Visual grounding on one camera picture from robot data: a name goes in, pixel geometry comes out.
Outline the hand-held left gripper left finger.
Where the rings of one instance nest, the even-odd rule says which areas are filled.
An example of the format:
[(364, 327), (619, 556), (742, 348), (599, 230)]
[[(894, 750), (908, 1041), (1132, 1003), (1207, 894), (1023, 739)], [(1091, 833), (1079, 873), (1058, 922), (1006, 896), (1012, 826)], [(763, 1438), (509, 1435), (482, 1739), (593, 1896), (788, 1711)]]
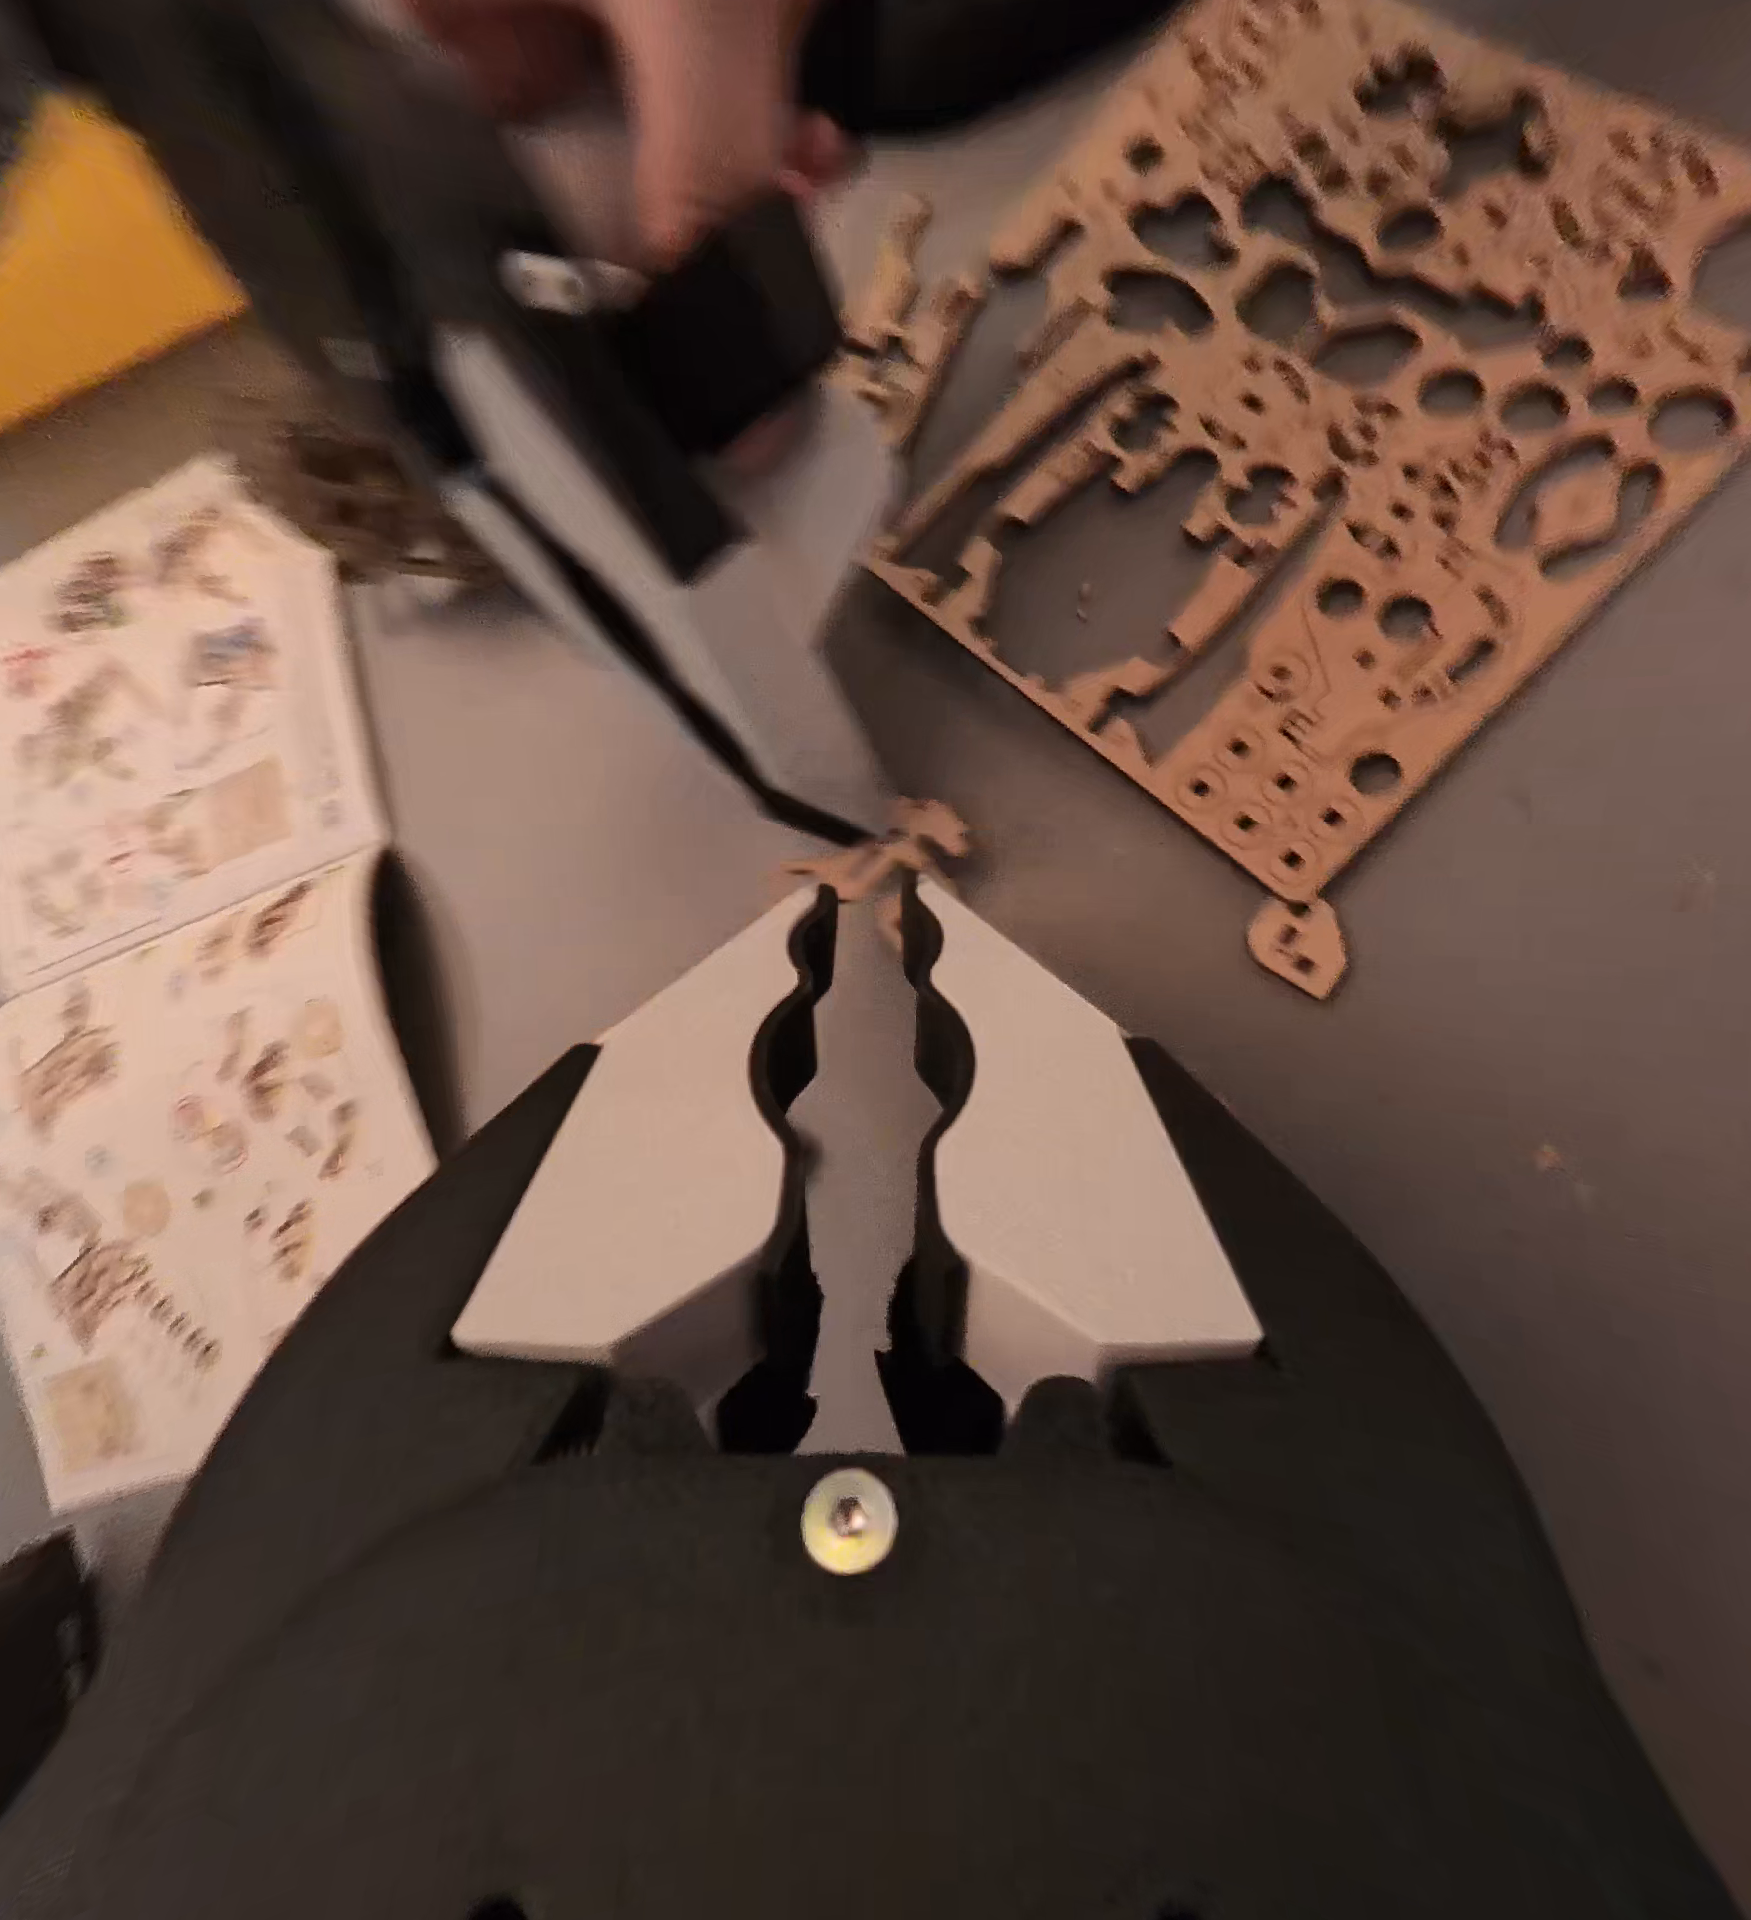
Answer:
[(815, 1420), (812, 1155), (839, 897), (806, 883), (614, 1025), (463, 1304), (471, 1357), (680, 1388), (721, 1447)]

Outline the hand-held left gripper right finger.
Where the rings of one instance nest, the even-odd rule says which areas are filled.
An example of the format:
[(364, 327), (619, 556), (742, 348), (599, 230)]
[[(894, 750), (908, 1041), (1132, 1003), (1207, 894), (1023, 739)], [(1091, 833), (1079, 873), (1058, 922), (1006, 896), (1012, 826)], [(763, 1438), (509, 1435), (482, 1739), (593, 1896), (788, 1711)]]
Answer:
[(935, 1100), (894, 1283), (901, 1430), (1002, 1430), (1047, 1380), (1250, 1357), (1262, 1325), (1130, 1035), (943, 883), (901, 897)]

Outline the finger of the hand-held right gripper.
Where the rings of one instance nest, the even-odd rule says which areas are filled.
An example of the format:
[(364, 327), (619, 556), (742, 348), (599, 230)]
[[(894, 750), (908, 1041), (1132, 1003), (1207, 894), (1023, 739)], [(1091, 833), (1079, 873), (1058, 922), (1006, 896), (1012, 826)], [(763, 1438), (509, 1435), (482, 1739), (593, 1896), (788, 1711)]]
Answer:
[(478, 454), (447, 506), (507, 579), (639, 677), (763, 811), (825, 841), (869, 835), (878, 759), (824, 652), (878, 522), (878, 435), (857, 407), (813, 396), (760, 478), (690, 468), (728, 539), (679, 577), (501, 338), (445, 329), (435, 369)]

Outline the notched wooden part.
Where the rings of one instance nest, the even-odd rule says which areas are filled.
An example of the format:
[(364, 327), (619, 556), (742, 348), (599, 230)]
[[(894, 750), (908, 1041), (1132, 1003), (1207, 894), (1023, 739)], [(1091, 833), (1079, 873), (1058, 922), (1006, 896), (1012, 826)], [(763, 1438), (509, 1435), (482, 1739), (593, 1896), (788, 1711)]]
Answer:
[(905, 879), (946, 879), (973, 852), (973, 835), (945, 801), (901, 800), (883, 833), (846, 848), (793, 858), (778, 873), (793, 882), (825, 883), (845, 905), (873, 902), (895, 957), (905, 952)]

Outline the wooden gear mechanism model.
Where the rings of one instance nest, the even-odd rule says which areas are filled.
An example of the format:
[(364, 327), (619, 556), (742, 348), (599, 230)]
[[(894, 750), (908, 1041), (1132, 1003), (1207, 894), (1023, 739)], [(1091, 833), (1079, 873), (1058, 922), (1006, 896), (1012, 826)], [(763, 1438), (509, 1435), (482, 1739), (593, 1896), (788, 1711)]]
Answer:
[(254, 488), (355, 583), (493, 587), (497, 565), (377, 438), (330, 419), (285, 419), (261, 445)]

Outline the punched wooden parts sheet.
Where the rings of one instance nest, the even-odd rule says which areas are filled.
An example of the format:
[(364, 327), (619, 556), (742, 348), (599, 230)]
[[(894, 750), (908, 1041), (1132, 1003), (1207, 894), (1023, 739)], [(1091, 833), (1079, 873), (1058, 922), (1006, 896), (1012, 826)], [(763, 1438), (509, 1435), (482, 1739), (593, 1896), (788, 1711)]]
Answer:
[(1407, 5), (1192, 5), (965, 271), (973, 325), (1040, 306), (868, 570), (1319, 901), (1751, 454), (1739, 237), (1751, 151), (1667, 108)]

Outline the person's right hand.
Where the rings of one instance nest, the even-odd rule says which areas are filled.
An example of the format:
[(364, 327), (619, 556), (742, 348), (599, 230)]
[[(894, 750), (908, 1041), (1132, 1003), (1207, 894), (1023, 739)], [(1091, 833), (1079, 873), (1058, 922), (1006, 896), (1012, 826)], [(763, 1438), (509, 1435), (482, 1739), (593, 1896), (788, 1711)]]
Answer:
[(402, 17), (527, 130), (585, 242), (641, 273), (769, 192), (813, 200), (861, 162), (797, 101), (813, 5), (413, 3)]

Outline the yellow plastic bin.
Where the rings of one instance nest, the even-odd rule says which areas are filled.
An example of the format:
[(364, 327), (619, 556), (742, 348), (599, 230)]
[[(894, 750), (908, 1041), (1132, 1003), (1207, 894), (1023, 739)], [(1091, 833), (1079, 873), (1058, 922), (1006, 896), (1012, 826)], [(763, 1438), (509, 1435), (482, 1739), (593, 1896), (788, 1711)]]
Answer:
[(0, 178), (0, 435), (248, 311), (147, 144), (49, 94)]

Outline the small shield-shaped wooden piece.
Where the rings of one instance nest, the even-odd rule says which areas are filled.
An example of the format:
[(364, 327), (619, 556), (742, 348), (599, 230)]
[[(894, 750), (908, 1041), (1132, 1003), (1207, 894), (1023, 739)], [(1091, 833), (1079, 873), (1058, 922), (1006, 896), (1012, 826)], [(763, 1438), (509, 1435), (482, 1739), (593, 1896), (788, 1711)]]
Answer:
[(1247, 923), (1247, 948), (1265, 972), (1317, 1000), (1327, 1000), (1346, 972), (1342, 920), (1323, 897), (1269, 897)]

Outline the illustrated instruction booklet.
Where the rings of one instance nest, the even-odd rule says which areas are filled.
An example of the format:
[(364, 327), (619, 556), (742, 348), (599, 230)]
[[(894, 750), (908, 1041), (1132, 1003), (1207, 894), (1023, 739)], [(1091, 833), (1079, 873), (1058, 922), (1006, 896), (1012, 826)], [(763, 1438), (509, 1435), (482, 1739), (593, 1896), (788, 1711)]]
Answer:
[(335, 556), (198, 458), (0, 568), (0, 1340), (49, 1510), (184, 1483), (435, 1167)]

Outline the narrow wooden frame strip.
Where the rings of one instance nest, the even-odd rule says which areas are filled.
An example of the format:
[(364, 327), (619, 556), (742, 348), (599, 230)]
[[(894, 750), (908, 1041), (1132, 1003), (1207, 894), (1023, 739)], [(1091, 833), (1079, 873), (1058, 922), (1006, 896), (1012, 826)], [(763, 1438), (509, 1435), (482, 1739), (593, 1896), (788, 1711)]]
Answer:
[(873, 271), (841, 308), (841, 341), (831, 368), (831, 385), (873, 413), (895, 454), (917, 440), (985, 301), (977, 276), (921, 276), (919, 253), (931, 221), (932, 200), (919, 195), (895, 200)]

